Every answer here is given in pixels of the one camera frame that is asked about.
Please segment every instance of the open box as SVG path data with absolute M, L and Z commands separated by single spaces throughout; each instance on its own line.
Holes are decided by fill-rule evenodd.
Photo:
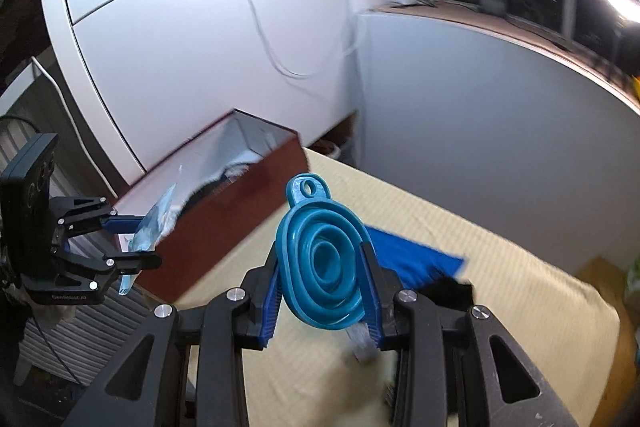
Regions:
M 248 164 L 185 213 L 157 246 L 162 267 L 144 271 L 136 283 L 174 302 L 255 227 L 286 202 L 287 182 L 308 171 L 295 131 L 233 110 L 172 152 L 137 181 L 115 205 L 119 214 L 144 216 L 174 183 L 177 211 L 225 168 Z M 121 235 L 127 250 L 131 235 Z

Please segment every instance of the clear plastic bag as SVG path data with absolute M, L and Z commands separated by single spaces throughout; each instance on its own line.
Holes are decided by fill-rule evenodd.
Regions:
M 351 341 L 353 354 L 360 363 L 368 363 L 378 356 L 376 343 L 369 335 L 369 328 L 364 322 L 356 322 L 345 329 Z
M 174 200 L 175 182 L 169 187 L 151 210 L 146 213 L 133 236 L 129 241 L 129 251 L 150 251 L 156 247 L 160 239 L 168 235 L 175 226 L 176 212 L 171 208 Z M 139 273 L 135 275 L 123 275 L 120 280 L 120 295 L 126 295 L 133 287 Z

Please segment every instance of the silver screw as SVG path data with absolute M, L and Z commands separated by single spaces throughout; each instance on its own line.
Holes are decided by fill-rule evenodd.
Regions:
M 158 317 L 159 319 L 165 319 L 169 315 L 171 315 L 171 313 L 173 311 L 174 311 L 174 309 L 171 308 L 171 305 L 169 305 L 169 304 L 160 304 L 159 306 L 156 306 L 156 309 L 154 310 L 154 315 L 156 317 Z
M 480 321 L 484 321 L 491 317 L 489 308 L 487 308 L 486 306 L 482 306 L 482 304 L 476 304 L 473 308 L 471 308 L 471 314 Z
M 398 299 L 402 302 L 415 302 L 418 296 L 413 290 L 400 290 L 398 292 Z
M 246 291 L 244 291 L 242 288 L 231 288 L 226 293 L 226 298 L 234 302 L 241 301 L 242 299 L 244 299 L 245 296 L 246 296 Z

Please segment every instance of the blue cloth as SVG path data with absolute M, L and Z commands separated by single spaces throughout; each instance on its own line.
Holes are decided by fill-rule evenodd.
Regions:
M 435 270 L 453 277 L 464 263 L 460 257 L 447 255 L 397 235 L 371 227 L 366 229 L 378 263 L 394 270 L 405 288 L 417 290 L 433 282 L 431 275 Z

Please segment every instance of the table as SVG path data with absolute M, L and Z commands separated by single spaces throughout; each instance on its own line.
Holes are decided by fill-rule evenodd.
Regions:
M 580 427 L 594 416 L 611 369 L 619 320 L 590 285 L 428 201 L 311 151 L 312 172 L 366 224 L 466 258 L 460 277 L 476 288 L 545 375 Z M 282 207 L 182 295 L 179 309 L 206 304 L 263 264 L 286 213 Z M 190 360 L 195 381 L 197 349 Z M 386 426 L 382 396 L 394 354 L 369 365 L 351 354 L 343 331 L 295 318 L 283 301 L 268 349 L 244 352 L 252 427 Z

